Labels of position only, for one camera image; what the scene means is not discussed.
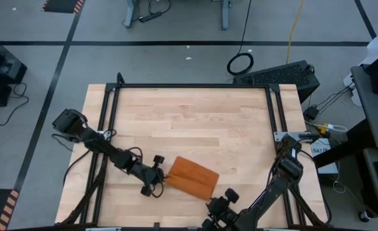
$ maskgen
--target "table leg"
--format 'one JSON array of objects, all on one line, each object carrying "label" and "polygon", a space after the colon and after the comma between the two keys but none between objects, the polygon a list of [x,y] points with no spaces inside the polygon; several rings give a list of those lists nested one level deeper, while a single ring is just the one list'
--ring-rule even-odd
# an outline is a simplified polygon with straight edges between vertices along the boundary
[{"label": "table leg", "polygon": [[222,30],[228,29],[228,8],[230,7],[230,0],[223,0],[223,4],[221,7],[221,16],[223,17],[223,25],[221,27]]},{"label": "table leg", "polygon": [[123,25],[126,28],[130,28],[132,26],[133,17],[138,7],[139,7],[139,0],[127,0],[127,14],[126,14],[126,19],[123,23]]},{"label": "table leg", "polygon": [[367,119],[361,121],[347,132],[348,141],[314,157],[317,167],[334,163],[349,155],[362,152],[365,148],[375,147],[373,134]]}]

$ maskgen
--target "wooden tabletop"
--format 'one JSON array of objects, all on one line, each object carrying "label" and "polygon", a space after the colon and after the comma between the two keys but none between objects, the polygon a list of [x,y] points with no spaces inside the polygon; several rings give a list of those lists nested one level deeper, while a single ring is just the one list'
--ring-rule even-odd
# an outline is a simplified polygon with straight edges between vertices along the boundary
[{"label": "wooden tabletop", "polygon": [[[97,128],[104,85],[89,85],[83,114]],[[281,85],[281,97],[290,132],[305,131],[295,85]],[[276,121],[280,130],[275,97]],[[275,158],[270,118],[264,89],[121,89],[112,144],[119,148],[138,146],[144,163],[153,165],[155,155],[165,157],[165,173],[177,156],[188,158],[220,174],[213,196],[233,188],[240,199],[231,208],[247,208],[266,186]],[[310,146],[303,150],[311,154]],[[77,144],[71,157],[86,151]],[[68,174],[56,221],[64,220],[85,192],[92,155],[77,163]],[[301,155],[304,175],[300,182],[303,198],[317,216],[327,220],[314,164]],[[160,198],[140,194],[142,182],[109,163],[99,226],[200,227],[207,218],[205,202],[165,185]],[[290,193],[293,218],[298,224],[295,200]],[[94,198],[89,206],[91,220]],[[279,198],[259,220],[258,227],[287,227],[283,199]]]}]

